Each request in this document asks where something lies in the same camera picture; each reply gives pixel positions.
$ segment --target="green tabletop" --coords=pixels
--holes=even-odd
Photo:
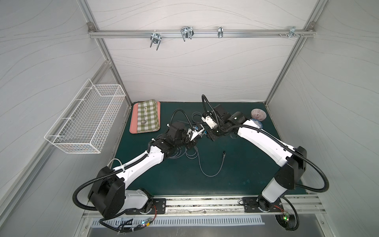
[[[221,103],[230,114],[240,111],[250,117],[251,110],[260,108],[267,112],[265,105],[258,103]],[[118,147],[116,158],[125,163],[147,149],[147,143],[166,131],[166,124],[172,112],[181,108],[191,117],[195,111],[203,113],[202,103],[198,102],[161,102],[161,129],[157,132],[131,134],[130,118]],[[173,121],[186,121],[178,112]],[[279,138],[270,117],[262,121],[263,129]],[[198,159],[190,160],[186,155],[178,159],[166,159],[139,176],[129,187],[130,190],[144,188],[153,195],[257,195],[272,179],[279,166],[263,151],[249,141],[237,136],[221,137],[212,141],[203,136],[199,140],[202,169],[214,175],[220,168],[222,153],[226,151],[224,165],[215,177],[205,176]],[[304,189],[292,190],[290,194],[306,194]]]

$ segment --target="black mounting plate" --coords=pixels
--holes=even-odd
[[[164,214],[166,212],[166,199],[165,198],[154,198],[153,205],[157,208],[157,214]],[[154,208],[151,208],[148,213],[143,213],[140,209],[129,209],[126,215],[153,215],[155,213]]]
[[[250,206],[250,202],[256,202],[257,200],[257,197],[243,197],[242,198],[242,202],[243,202],[243,209],[246,213],[257,213],[257,212],[262,212],[259,208],[258,208],[258,205],[257,206]],[[273,203],[275,206],[278,206],[280,208],[283,209],[283,205],[282,203],[280,202],[280,198],[278,198],[274,203]],[[279,210],[278,208],[274,207],[272,210],[270,210],[269,212],[282,212],[281,210]]]

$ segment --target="wire basket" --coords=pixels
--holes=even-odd
[[[125,98],[125,92],[118,84],[94,85],[92,82],[90,84],[92,86],[83,86],[78,92],[84,94],[82,99],[74,99],[70,103],[72,106],[72,103],[79,100],[72,113],[63,118],[65,112],[67,114],[69,110],[69,105],[45,135],[47,141],[66,153],[100,153]],[[62,119],[65,123],[58,125]],[[57,132],[51,134],[54,127]]]

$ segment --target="metal spoon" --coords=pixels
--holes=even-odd
[[[141,121],[141,124],[145,124],[145,123],[146,123],[146,120],[145,120],[145,118],[146,118],[146,113],[147,113],[147,107],[145,107],[145,112],[144,112],[144,114],[143,114],[143,120]]]

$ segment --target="checkered cloth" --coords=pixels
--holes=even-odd
[[[148,100],[138,104],[137,133],[154,132],[160,128],[158,108],[155,100]]]

